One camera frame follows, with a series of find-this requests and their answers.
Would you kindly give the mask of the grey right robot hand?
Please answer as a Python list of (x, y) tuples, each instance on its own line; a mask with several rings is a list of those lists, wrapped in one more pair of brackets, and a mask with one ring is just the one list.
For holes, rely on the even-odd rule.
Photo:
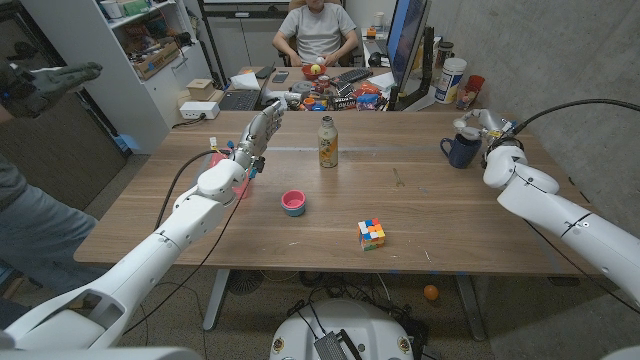
[[(480, 128), (468, 125), (470, 118), (476, 118)], [(475, 141), (485, 139), (488, 144), (508, 133), (513, 128), (513, 123), (504, 119), (501, 115), (489, 109), (473, 109), (462, 117), (453, 121), (456, 132), (467, 140)]]

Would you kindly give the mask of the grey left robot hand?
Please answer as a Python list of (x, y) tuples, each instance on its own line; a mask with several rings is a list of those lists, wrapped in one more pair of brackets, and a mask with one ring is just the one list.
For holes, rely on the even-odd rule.
[(248, 169), (266, 150), (272, 135), (281, 127), (284, 107), (280, 101), (255, 115), (242, 132), (230, 159)]

